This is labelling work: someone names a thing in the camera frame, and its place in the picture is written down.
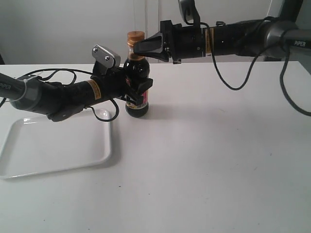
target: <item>white tray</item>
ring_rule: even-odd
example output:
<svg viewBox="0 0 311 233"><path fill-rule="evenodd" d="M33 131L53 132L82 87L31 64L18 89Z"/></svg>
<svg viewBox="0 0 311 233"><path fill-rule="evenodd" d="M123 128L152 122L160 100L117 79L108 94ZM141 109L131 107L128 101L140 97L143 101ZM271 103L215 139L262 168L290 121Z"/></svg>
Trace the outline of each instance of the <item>white tray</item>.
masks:
<svg viewBox="0 0 311 233"><path fill-rule="evenodd" d="M107 110L96 114L109 119ZM46 116L16 121L0 150L0 179L104 163L111 156L110 123L83 111L62 122Z"/></svg>

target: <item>table surface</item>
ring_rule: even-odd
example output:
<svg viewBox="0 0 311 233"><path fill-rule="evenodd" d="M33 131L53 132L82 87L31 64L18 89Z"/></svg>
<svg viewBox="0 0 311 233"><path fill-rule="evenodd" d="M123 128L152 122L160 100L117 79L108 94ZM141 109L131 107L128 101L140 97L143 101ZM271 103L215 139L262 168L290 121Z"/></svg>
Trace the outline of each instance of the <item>table surface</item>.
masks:
<svg viewBox="0 0 311 233"><path fill-rule="evenodd" d="M249 65L221 63L219 69L238 86ZM0 231L310 232L311 118L283 97L282 65L256 63L249 83L234 92L212 64L151 64L150 110L132 118L118 101L107 164L0 181ZM18 65L0 72L20 76L45 67L92 69ZM285 83L310 110L311 77L298 62L289 63ZM96 108L114 112L108 102ZM0 145L15 120L31 116L5 104Z"/></svg>

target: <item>bottle cap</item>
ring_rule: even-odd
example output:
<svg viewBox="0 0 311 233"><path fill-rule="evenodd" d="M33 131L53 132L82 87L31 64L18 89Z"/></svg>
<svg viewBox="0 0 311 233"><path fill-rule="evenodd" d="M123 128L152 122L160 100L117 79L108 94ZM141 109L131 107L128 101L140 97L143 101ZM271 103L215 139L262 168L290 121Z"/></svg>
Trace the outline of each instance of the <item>bottle cap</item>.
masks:
<svg viewBox="0 0 311 233"><path fill-rule="evenodd" d="M132 31L127 34L127 45L133 48L136 42L145 39L145 33L141 31Z"/></svg>

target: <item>silver bracket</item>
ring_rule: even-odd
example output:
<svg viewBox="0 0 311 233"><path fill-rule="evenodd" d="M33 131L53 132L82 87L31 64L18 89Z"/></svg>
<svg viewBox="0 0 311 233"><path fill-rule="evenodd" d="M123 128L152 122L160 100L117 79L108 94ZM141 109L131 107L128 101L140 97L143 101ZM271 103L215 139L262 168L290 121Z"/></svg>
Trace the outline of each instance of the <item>silver bracket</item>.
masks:
<svg viewBox="0 0 311 233"><path fill-rule="evenodd" d="M103 70L104 74L106 74L108 69L112 67L118 67L121 63L121 57L119 55L107 47L101 45L94 45L92 56L106 69Z"/></svg>

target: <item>dark glass bottle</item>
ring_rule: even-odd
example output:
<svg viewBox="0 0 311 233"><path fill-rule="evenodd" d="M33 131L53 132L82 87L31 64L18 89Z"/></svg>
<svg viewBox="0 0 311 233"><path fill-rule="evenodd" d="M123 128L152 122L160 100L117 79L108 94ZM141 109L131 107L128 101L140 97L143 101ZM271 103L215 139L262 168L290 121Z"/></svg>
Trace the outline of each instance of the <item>dark glass bottle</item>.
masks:
<svg viewBox="0 0 311 233"><path fill-rule="evenodd" d="M148 61L143 56L138 56L133 53L133 45L141 41L145 38L144 32L133 31L127 34L127 45L129 47L129 52L126 61L124 62L123 68L127 74L127 83L136 89L136 85L138 84L139 80L147 79L150 66ZM148 103L148 91L142 94L144 97L143 103L141 105L134 105L129 100L129 97L126 97L127 102L125 105L126 111L132 117L142 117L148 112L149 103Z"/></svg>

